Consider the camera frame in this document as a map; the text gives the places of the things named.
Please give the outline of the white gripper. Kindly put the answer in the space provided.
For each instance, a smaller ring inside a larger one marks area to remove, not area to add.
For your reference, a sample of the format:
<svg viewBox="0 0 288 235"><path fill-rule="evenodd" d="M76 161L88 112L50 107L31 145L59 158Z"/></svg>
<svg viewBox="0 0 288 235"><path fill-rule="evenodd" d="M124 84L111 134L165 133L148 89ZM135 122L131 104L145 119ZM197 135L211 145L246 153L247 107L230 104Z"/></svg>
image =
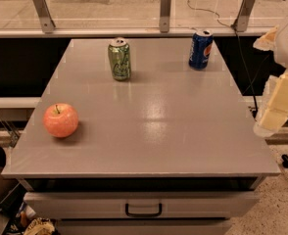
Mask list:
<svg viewBox="0 0 288 235"><path fill-rule="evenodd" d="M273 51L274 60L288 69L288 16L279 25L259 37L253 47ZM265 84L254 132L261 137L277 133L288 120L288 70L279 77L271 75Z"/></svg>

